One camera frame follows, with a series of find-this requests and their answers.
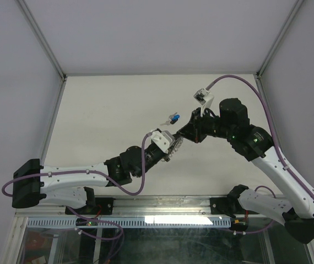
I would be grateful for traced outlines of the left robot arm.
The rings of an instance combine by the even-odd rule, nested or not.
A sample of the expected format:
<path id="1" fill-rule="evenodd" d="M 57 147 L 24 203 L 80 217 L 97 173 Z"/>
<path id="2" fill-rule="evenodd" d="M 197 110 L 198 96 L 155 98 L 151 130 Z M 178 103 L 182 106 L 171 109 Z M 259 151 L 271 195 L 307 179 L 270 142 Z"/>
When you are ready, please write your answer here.
<path id="1" fill-rule="evenodd" d="M 43 202 L 92 213 L 96 207 L 95 186 L 116 186 L 128 195 L 138 195 L 141 190 L 132 192 L 123 186 L 167 160 L 170 152 L 170 144 L 152 142 L 147 148 L 131 146 L 105 162 L 77 168 L 42 166 L 39 159 L 30 159 L 13 174 L 12 207 L 31 208 Z"/>

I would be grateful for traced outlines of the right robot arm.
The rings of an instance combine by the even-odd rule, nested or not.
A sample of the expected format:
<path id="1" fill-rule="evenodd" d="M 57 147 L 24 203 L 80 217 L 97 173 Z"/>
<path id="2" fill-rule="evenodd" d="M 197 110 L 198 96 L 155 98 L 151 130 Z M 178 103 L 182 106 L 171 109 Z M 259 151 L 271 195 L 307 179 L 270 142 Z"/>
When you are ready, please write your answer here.
<path id="1" fill-rule="evenodd" d="M 207 136 L 227 140 L 240 156 L 260 169 L 282 192 L 284 198 L 261 195 L 245 185 L 237 185 L 219 206 L 222 213 L 234 217 L 242 210 L 264 215 L 284 226 L 298 242 L 308 244 L 314 240 L 314 191 L 312 186 L 286 162 L 275 148 L 270 134 L 250 124 L 247 108 L 237 98 L 222 100 L 220 114 L 210 109 L 205 113 L 195 109 L 189 122 L 176 135 L 194 143 Z"/>

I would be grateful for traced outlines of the large keyring with yellow grip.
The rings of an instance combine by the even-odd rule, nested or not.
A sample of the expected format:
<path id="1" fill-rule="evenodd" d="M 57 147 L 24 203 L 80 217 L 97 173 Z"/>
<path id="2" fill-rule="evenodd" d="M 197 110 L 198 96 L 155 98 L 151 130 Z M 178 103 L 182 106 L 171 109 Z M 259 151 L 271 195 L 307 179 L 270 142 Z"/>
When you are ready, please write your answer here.
<path id="1" fill-rule="evenodd" d="M 170 146 L 170 148 L 168 149 L 167 155 L 163 158 L 163 161 L 164 162 L 170 161 L 172 156 L 179 150 L 182 144 L 183 144 L 183 138 L 180 137 Z"/>

